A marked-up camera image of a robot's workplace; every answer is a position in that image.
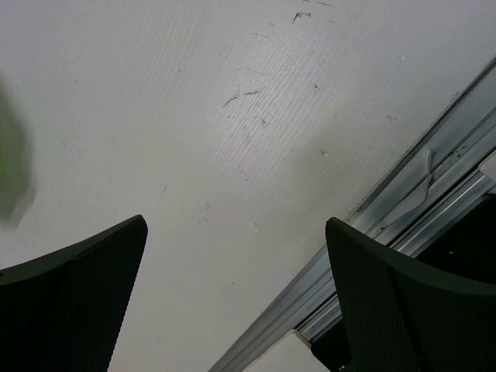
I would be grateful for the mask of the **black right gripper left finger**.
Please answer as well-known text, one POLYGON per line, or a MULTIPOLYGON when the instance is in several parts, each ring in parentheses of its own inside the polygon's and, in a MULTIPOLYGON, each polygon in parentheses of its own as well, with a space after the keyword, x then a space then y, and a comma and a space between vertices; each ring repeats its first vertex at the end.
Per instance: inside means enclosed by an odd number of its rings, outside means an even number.
POLYGON ((106 371, 148 228, 135 215, 1 271, 3 371, 106 371))

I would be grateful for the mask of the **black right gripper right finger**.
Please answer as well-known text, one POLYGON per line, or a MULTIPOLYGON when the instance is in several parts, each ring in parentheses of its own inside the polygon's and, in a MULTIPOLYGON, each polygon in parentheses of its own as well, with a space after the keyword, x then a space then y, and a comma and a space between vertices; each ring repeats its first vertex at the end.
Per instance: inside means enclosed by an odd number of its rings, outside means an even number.
POLYGON ((495 286, 325 225, 355 371, 493 371, 495 286))

